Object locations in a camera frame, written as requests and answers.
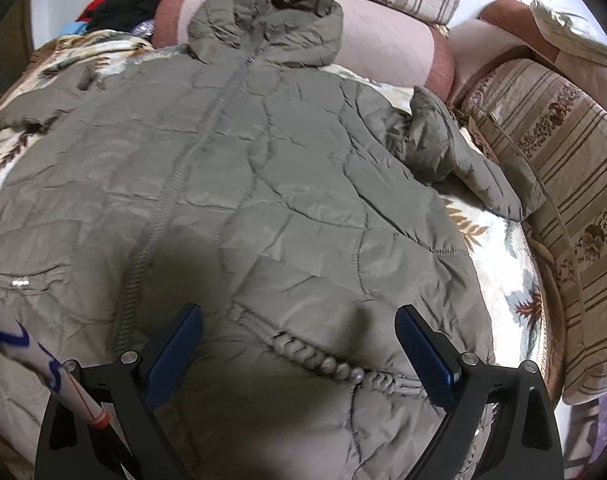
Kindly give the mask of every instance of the pile of clothes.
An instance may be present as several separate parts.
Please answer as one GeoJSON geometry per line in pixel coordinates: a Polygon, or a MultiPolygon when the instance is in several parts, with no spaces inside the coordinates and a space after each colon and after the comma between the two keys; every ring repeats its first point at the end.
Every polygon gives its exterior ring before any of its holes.
{"type": "Polygon", "coordinates": [[[72,23],[59,31],[86,34],[110,29],[150,39],[154,32],[154,13],[161,0],[93,0],[72,23]]]}

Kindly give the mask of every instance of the puffer jacket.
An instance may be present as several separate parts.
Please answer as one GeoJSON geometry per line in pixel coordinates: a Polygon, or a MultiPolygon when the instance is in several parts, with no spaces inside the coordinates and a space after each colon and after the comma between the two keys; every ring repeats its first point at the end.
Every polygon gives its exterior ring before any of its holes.
{"type": "MultiPolygon", "coordinates": [[[[0,128],[47,132],[0,191],[0,299],[83,365],[199,304],[202,343],[157,412],[197,478],[404,478],[443,412],[395,338],[402,304],[493,361],[430,184],[459,178],[516,220],[519,199],[429,92],[411,118],[317,70],[342,18],[333,0],[208,0],[189,54],[101,82],[74,68],[0,112],[0,128]]],[[[0,428],[32,460],[46,398],[0,359],[0,428]]]]}

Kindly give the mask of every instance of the jacket hood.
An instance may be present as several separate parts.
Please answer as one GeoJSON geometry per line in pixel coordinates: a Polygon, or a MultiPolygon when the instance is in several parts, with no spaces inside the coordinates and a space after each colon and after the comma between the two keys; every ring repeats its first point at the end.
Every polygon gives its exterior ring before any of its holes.
{"type": "Polygon", "coordinates": [[[332,63],[342,31],[334,0],[206,0],[188,37],[208,64],[252,58],[294,68],[332,63]]]}

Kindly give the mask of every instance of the floral bedspread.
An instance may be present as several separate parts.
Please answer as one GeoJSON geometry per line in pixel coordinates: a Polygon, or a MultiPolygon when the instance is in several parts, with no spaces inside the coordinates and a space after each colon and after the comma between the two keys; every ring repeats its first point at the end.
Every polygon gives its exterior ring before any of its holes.
{"type": "MultiPolygon", "coordinates": [[[[128,64],[170,57],[183,48],[154,50],[141,38],[110,30],[85,36],[62,36],[49,44],[48,54],[33,61],[30,70],[1,99],[0,109],[24,92],[47,86],[73,64],[94,62],[98,76],[102,78],[121,72],[128,64]]],[[[338,65],[322,70],[368,84],[381,92],[393,106],[411,114],[413,88],[366,80],[338,65]]],[[[462,128],[461,133],[477,150],[468,131],[462,128]]],[[[42,136],[39,131],[0,130],[0,188],[20,157],[42,136]]],[[[517,366],[524,359],[532,359],[545,376],[547,338],[545,316],[542,315],[543,294],[521,225],[483,209],[472,194],[468,196],[459,189],[442,192],[441,197],[477,270],[492,320],[496,362],[517,366]]],[[[587,250],[602,240],[600,232],[589,234],[591,238],[586,236],[583,240],[587,250]]]]}

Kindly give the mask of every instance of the blue gripper pad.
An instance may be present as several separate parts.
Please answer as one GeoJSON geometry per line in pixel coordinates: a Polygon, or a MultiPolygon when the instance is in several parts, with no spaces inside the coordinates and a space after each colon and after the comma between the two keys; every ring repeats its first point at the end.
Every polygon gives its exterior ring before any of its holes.
{"type": "Polygon", "coordinates": [[[457,400],[455,384],[461,377],[459,352],[445,335],[434,332],[412,305],[398,309],[394,330],[430,402],[450,412],[457,400]]]}
{"type": "Polygon", "coordinates": [[[168,328],[144,346],[139,377],[145,385],[143,401],[151,413],[173,396],[202,333],[201,308],[186,304],[168,328]]]}

